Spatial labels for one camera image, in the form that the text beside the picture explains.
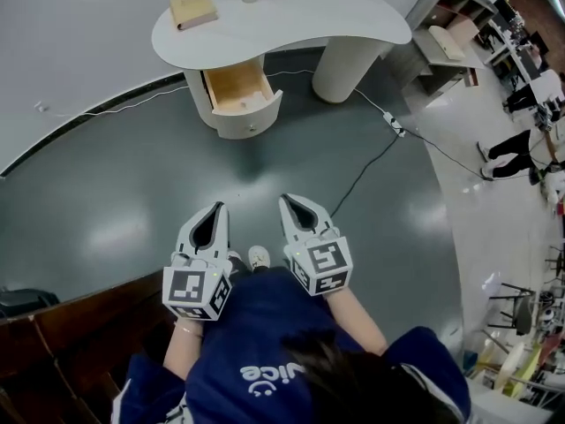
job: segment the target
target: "shoe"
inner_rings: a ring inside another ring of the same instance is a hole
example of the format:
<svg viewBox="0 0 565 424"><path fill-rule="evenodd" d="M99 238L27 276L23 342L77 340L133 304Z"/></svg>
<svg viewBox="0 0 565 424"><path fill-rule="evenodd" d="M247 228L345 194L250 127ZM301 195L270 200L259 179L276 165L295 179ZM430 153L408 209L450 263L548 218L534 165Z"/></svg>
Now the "shoe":
<svg viewBox="0 0 565 424"><path fill-rule="evenodd" d="M240 261L243 260L241 259L241 254L239 254L237 251L228 251L228 259L229 258L238 258Z"/></svg>
<svg viewBox="0 0 565 424"><path fill-rule="evenodd" d="M480 176L484 180L490 180L490 181L494 180L493 171L488 169L487 167L483 167L480 169Z"/></svg>
<svg viewBox="0 0 565 424"><path fill-rule="evenodd" d="M249 265L255 270L258 267L271 267L271 257L264 246L252 246L249 248Z"/></svg>
<svg viewBox="0 0 565 424"><path fill-rule="evenodd" d="M490 149L485 148L480 141L477 141L477 149L479 153L483 156L485 162L490 162L492 159L489 157Z"/></svg>

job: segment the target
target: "dark blue shirt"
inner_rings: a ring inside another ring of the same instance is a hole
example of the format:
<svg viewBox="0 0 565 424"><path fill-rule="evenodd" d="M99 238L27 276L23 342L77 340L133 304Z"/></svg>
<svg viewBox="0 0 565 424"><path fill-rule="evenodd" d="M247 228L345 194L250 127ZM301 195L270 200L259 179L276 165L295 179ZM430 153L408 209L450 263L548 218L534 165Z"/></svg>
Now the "dark blue shirt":
<svg viewBox="0 0 565 424"><path fill-rule="evenodd" d="M186 382L145 357L132 358L115 419L119 414L120 423L181 422L184 413L199 424L310 423L313 409L303 369L281 346L283 337L309 329L332 329L342 349L362 351L335 323L326 301L310 297L287 269L243 278L220 320L206 324L200 358ZM412 330L394 342L385 357L416 367L468 418L466 382L431 330Z"/></svg>

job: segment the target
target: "black hair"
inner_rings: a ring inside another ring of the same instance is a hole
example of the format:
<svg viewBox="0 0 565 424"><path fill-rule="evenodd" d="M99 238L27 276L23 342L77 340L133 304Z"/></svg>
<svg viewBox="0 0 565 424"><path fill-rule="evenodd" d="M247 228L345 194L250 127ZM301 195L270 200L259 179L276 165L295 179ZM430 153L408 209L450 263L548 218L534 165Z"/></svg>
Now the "black hair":
<svg viewBox="0 0 565 424"><path fill-rule="evenodd" d="M316 422L459 422L404 367L373 353L342 351L334 331L308 331L282 345L305 368Z"/></svg>

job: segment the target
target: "curved tabletop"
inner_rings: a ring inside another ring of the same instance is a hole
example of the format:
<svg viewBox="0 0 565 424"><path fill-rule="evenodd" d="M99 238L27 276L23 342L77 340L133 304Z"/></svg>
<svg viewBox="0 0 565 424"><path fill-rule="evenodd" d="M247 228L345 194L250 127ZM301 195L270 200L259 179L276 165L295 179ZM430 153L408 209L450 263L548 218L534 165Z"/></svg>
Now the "curved tabletop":
<svg viewBox="0 0 565 424"><path fill-rule="evenodd" d="M382 0L214 0L219 19L178 31L167 9L151 41L157 55L183 69L241 63L293 42L356 36L405 44L411 31Z"/></svg>

